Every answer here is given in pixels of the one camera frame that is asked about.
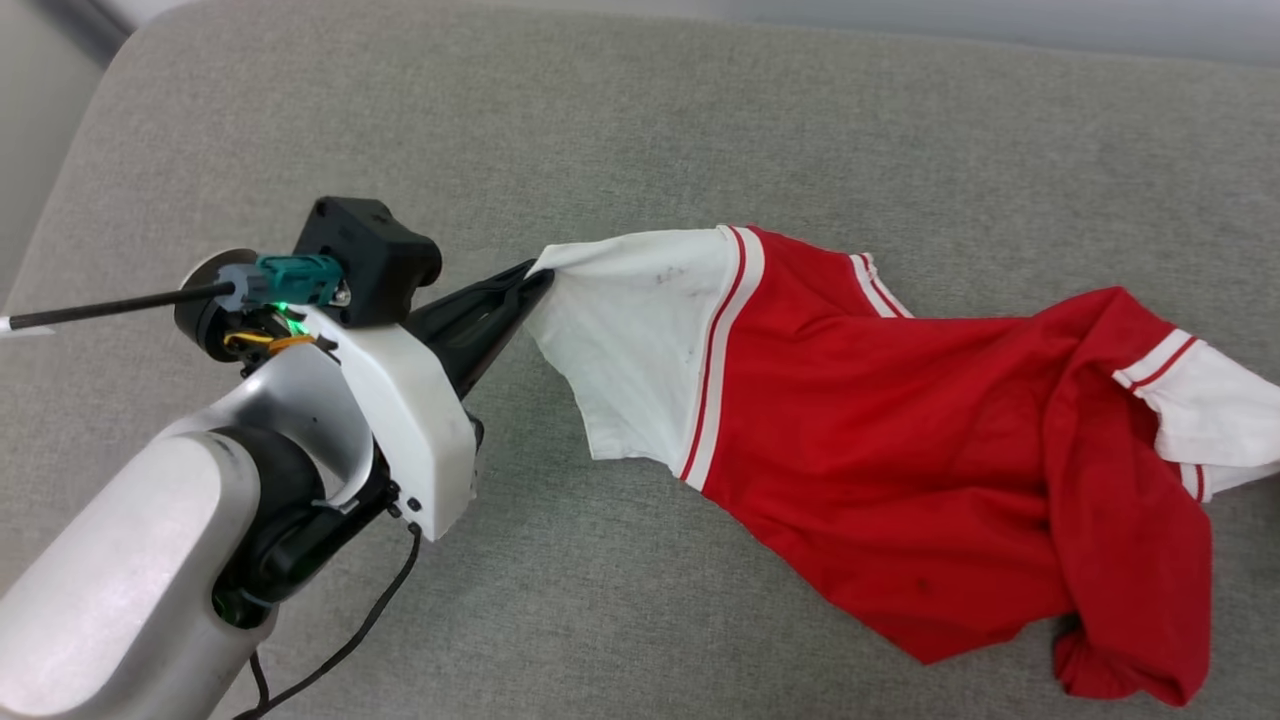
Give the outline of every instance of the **white fabric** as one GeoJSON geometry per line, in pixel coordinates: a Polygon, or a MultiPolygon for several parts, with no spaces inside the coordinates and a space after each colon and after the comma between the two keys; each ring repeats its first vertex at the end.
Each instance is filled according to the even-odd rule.
{"type": "Polygon", "coordinates": [[[1156,451],[1193,497],[1280,473],[1280,388],[1212,346],[1174,331],[1114,377],[1160,416],[1156,451]]]}
{"type": "Polygon", "coordinates": [[[737,268],[737,241],[727,228],[543,251],[530,273],[553,269],[556,282],[525,328],[572,387],[591,457],[648,457],[681,474],[710,324],[737,268]]]}
{"type": "MultiPolygon", "coordinates": [[[[731,286],[731,295],[724,299],[724,310],[712,319],[710,359],[707,363],[709,372],[703,392],[705,400],[700,415],[701,425],[696,428],[694,436],[690,438],[692,447],[685,454],[685,457],[689,457],[690,452],[692,454],[685,482],[698,492],[701,492],[703,486],[707,483],[707,474],[712,469],[712,457],[716,455],[716,438],[719,434],[721,397],[724,391],[724,356],[728,352],[728,332],[733,327],[733,320],[737,319],[739,313],[742,311],[742,307],[746,307],[746,301],[751,299],[751,293],[760,286],[760,278],[764,275],[764,247],[760,245],[760,238],[746,228],[731,229],[721,227],[721,232],[726,234],[726,238],[732,238],[735,250],[741,254],[742,268],[740,273],[735,272],[735,284],[731,286]]],[[[678,477],[681,470],[672,469],[672,473],[678,477]]]]}

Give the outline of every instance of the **black rod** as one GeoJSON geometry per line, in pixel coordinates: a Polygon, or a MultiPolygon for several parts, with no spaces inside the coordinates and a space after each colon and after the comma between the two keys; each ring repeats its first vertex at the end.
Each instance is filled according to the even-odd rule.
{"type": "Polygon", "coordinates": [[[202,287],[188,287],[186,290],[175,290],[173,292],[161,292],[159,295],[147,295],[143,297],[132,297],[129,300],[116,300],[113,302],[100,302],[97,305],[65,307],[63,310],[46,310],[44,313],[13,315],[9,318],[9,328],[20,331],[44,325],[56,325],[59,323],[70,323],[73,320],[105,318],[106,315],[119,315],[122,313],[133,313],[136,310],[147,310],[151,307],[164,307],[168,305],[177,305],[179,302],[210,300],[223,295],[230,295],[233,292],[236,292],[236,283],[232,282],[202,287]]]}

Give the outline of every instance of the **green led light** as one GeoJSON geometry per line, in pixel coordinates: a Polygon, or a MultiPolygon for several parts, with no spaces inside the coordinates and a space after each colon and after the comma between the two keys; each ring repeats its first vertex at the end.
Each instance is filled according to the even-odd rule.
{"type": "Polygon", "coordinates": [[[288,302],[273,302],[271,306],[274,306],[276,310],[280,311],[280,318],[283,318],[284,319],[284,324],[287,324],[289,327],[289,333],[292,333],[292,334],[311,334],[311,331],[308,331],[306,325],[303,325],[302,323],[300,323],[297,320],[291,319],[285,314],[285,313],[289,311],[289,304],[288,302]]]}

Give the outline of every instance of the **screw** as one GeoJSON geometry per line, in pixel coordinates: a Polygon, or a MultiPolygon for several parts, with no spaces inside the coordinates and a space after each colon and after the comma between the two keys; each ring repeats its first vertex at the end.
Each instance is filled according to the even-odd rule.
{"type": "Polygon", "coordinates": [[[329,305],[333,305],[334,307],[346,307],[351,305],[351,288],[347,287],[346,281],[338,283],[338,290],[333,291],[333,300],[329,301],[329,305]]]}

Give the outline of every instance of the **black cable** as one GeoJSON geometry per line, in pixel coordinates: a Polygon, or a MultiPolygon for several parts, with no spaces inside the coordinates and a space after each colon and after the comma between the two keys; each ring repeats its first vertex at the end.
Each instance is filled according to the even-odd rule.
{"type": "Polygon", "coordinates": [[[271,688],[266,685],[266,673],[262,671],[262,659],[259,657],[257,651],[248,656],[248,669],[253,671],[253,684],[257,685],[257,707],[255,710],[262,710],[266,703],[271,702],[271,688]]]}
{"type": "MultiPolygon", "coordinates": [[[[315,673],[307,675],[306,679],[301,680],[298,684],[275,696],[274,698],[271,698],[265,703],[260,700],[257,707],[255,707],[253,710],[247,710],[244,712],[241,712],[233,720],[259,720],[268,712],[279,707],[287,700],[310,688],[316,680],[323,678],[325,673],[337,667],[339,662],[346,660],[347,656],[351,655],[360,646],[361,641],[365,639],[365,635],[369,634],[369,630],[374,628],[374,623],[378,623],[378,619],[383,615],[383,610],[387,610],[387,605],[392,601],[393,597],[396,597],[396,591],[398,591],[401,585],[404,584],[404,580],[408,578],[410,571],[413,570],[413,564],[417,562],[417,552],[422,547],[422,528],[417,527],[417,524],[413,523],[410,524],[408,532],[413,534],[413,547],[408,551],[408,559],[404,560],[404,566],[401,568],[401,571],[396,575],[396,579],[392,580],[392,584],[387,585],[387,589],[383,591],[381,597],[378,598],[378,602],[374,603],[372,610],[370,610],[369,615],[365,618],[365,623],[360,626],[358,630],[356,630],[356,634],[352,635],[349,641],[347,641],[347,644],[338,648],[338,652],[333,653],[333,656],[329,660],[325,660],[324,665],[321,665],[315,673]]],[[[257,653],[253,653],[253,656],[250,657],[251,667],[253,657],[256,656],[257,653]]],[[[260,671],[261,671],[261,665],[255,673],[260,671]]],[[[264,688],[266,688],[265,675],[262,676],[262,680],[259,684],[259,692],[261,692],[264,688]]]]}
{"type": "Polygon", "coordinates": [[[129,300],[115,300],[113,302],[100,302],[97,305],[82,305],[79,307],[64,307],[63,310],[46,310],[44,313],[28,313],[26,315],[13,315],[9,318],[9,327],[15,331],[24,328],[38,328],[42,325],[56,325],[70,323],[72,320],[88,320],[90,318],[104,318],[106,315],[119,315],[133,313],[134,310],[147,310],[151,307],[164,307],[191,302],[193,300],[210,300],[223,295],[236,292],[236,283],[225,282],[202,287],[188,287],[173,292],[132,297],[129,300]]]}

